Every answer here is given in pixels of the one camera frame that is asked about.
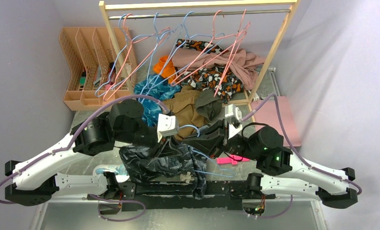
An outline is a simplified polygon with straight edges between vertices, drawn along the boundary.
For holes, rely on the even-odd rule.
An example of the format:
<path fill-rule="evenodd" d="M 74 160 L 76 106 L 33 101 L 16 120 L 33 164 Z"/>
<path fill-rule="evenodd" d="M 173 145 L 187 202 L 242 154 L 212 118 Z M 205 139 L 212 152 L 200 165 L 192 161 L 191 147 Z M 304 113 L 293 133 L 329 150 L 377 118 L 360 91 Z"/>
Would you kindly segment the dark leaf print shorts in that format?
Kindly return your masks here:
<path fill-rule="evenodd" d="M 158 157 L 151 156 L 147 147 L 128 145 L 119 149 L 119 155 L 131 181 L 147 183 L 157 177 L 171 178 L 190 173 L 194 178 L 191 188 L 195 199 L 203 199 L 207 180 L 206 158 L 195 153 L 193 147 L 181 142 L 168 142 L 164 152 Z"/>

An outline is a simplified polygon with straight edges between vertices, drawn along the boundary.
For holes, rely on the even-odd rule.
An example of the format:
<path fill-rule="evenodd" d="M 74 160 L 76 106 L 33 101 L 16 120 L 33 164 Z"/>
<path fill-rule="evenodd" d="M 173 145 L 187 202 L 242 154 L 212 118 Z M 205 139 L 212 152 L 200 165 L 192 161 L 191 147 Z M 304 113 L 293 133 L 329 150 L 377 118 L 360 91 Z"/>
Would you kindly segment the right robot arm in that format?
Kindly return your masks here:
<path fill-rule="evenodd" d="M 248 198 L 275 194 L 304 196 L 335 209 L 345 209 L 358 202 L 359 191 L 352 188 L 354 169 L 331 169 L 299 157 L 295 150 L 284 147 L 284 137 L 276 129 L 259 125 L 259 130 L 246 137 L 244 128 L 235 129 L 231 123 L 221 120 L 182 142 L 210 158 L 226 153 L 256 162 L 260 172 L 247 177 Z"/>

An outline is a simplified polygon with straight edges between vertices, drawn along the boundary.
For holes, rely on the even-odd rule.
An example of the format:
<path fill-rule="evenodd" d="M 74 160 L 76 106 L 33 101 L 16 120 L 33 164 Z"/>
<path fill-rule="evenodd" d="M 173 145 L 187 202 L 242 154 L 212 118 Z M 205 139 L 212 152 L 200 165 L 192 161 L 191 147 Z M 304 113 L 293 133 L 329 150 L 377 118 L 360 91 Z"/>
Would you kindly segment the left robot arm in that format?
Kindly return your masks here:
<path fill-rule="evenodd" d="M 5 187 L 4 203 L 28 207 L 66 195 L 117 197 L 119 184 L 113 172 L 87 176 L 61 171 L 113 150 L 116 142 L 157 148 L 164 137 L 177 134 L 177 118 L 160 100 L 154 102 L 162 109 L 157 127 L 150 127 L 142 120 L 144 108 L 138 95 L 124 96 L 100 107 L 58 143 L 32 159 L 6 162 L 5 174 L 11 183 Z"/>

